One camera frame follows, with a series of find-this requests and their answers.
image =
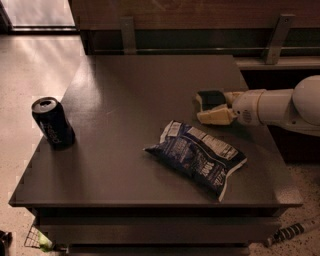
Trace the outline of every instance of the gray table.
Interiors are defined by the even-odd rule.
[[[247,255],[302,199],[267,127],[199,124],[194,97],[212,89],[246,90],[231,56],[88,58],[62,100],[76,143],[53,151],[42,139],[10,204],[70,255]],[[221,203],[142,150],[171,120],[247,156]]]

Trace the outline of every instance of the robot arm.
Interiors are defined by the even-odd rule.
[[[221,116],[215,112],[224,109],[231,118],[227,119],[225,115],[223,124],[237,119],[243,125],[276,125],[293,132],[320,136],[320,76],[302,80],[295,89],[248,90],[224,93],[224,96],[226,104],[210,110],[211,124],[219,124],[217,119]],[[208,118],[204,120],[201,112],[198,119],[201,123],[209,123],[204,122]]]

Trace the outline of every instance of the floor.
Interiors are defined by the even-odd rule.
[[[78,36],[0,36],[0,230],[13,233],[10,256],[48,255],[24,246],[33,216],[10,207],[8,200],[41,138],[31,104],[41,96],[61,99],[85,58]],[[287,168],[304,206],[288,210],[281,218],[283,226],[320,213],[320,163],[288,163]],[[270,248],[252,244],[251,255],[320,256],[319,238],[318,227]]]

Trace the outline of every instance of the snack bag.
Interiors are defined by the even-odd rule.
[[[247,161],[231,145],[176,121],[166,126],[159,144],[144,150],[212,189],[219,201],[224,196],[228,176]]]

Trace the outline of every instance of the soda can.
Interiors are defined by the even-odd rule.
[[[32,104],[31,109],[34,120],[53,149],[64,149],[74,143],[74,131],[61,103],[55,98],[41,98]]]

